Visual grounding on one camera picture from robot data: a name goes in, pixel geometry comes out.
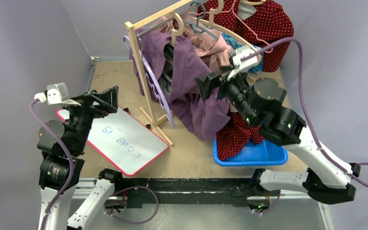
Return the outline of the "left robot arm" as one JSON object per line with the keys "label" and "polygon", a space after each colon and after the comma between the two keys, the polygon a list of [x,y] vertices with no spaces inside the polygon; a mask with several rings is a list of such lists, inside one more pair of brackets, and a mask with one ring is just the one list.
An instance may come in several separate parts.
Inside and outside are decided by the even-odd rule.
{"label": "left robot arm", "polygon": [[[94,119],[115,114],[118,110],[119,87],[103,92],[96,90],[71,97],[65,83],[48,85],[35,95],[29,110],[41,125],[37,149],[42,152],[39,186],[41,187],[40,230],[81,230],[82,226],[70,226],[68,211],[72,196],[85,163],[80,156]],[[34,111],[34,105],[46,102],[59,105],[69,113],[68,118],[44,122]]]}

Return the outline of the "cream wooden hanger front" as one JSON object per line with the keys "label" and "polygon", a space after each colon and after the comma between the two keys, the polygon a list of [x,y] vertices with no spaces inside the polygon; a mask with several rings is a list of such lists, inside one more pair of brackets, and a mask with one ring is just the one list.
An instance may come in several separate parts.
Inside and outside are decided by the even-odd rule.
{"label": "cream wooden hanger front", "polygon": [[[182,17],[191,22],[196,22],[196,18],[189,14],[183,14],[181,15],[181,18]],[[218,41],[212,38],[207,33],[195,34],[190,26],[186,23],[184,23],[185,28],[181,36],[186,37],[191,41],[196,54],[207,64],[207,66],[213,72],[217,72],[219,70],[218,65],[229,65],[230,52],[234,50],[230,45],[225,42],[221,34],[222,32],[232,36],[241,44],[243,44],[243,46],[256,48],[238,34],[221,25],[209,22],[204,19],[201,19],[200,22],[205,27],[207,27],[210,32],[219,37]],[[177,21],[171,21],[168,22],[161,31],[163,33],[171,33],[172,29],[177,28]],[[179,36],[176,38],[175,45],[178,44],[178,38]]]}

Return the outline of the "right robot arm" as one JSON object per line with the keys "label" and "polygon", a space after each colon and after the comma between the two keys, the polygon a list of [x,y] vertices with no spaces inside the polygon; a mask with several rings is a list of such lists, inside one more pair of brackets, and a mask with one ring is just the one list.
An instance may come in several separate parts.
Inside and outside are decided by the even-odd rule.
{"label": "right robot arm", "polygon": [[250,189],[256,195],[269,191],[290,190],[306,193],[328,205],[353,201],[356,188],[351,177],[358,176],[360,166],[347,163],[333,154],[324,155],[325,147],[316,144],[306,121],[294,110],[284,107],[287,94],[277,81],[260,78],[253,86],[245,74],[226,80],[217,74],[196,79],[203,99],[217,90],[217,99],[227,99],[250,126],[259,126],[259,133],[271,143],[294,153],[306,165],[300,172],[255,170]]}

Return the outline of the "red polka dot skirt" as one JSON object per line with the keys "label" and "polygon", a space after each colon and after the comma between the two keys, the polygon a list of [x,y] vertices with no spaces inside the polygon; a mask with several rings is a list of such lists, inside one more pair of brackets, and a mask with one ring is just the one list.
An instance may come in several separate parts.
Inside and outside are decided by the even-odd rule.
{"label": "red polka dot skirt", "polygon": [[240,153],[251,141],[260,144],[264,137],[259,134],[261,125],[249,127],[238,112],[228,112],[229,122],[217,132],[218,158],[225,161]]}

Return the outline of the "purple pleated skirt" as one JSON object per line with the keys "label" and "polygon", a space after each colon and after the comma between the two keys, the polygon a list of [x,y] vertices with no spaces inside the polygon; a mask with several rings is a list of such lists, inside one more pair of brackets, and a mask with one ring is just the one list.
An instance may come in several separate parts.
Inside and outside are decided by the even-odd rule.
{"label": "purple pleated skirt", "polygon": [[[160,37],[156,32],[151,31],[139,40],[141,52],[152,70],[152,61],[158,60],[156,39]],[[171,78],[171,85],[164,92],[164,96],[170,110],[181,120],[189,132],[200,140],[213,141],[217,132],[229,122],[230,118],[227,112],[230,105],[225,99],[217,100],[215,98],[217,90],[213,91],[208,100],[203,101],[195,80],[196,78],[192,80]]]}

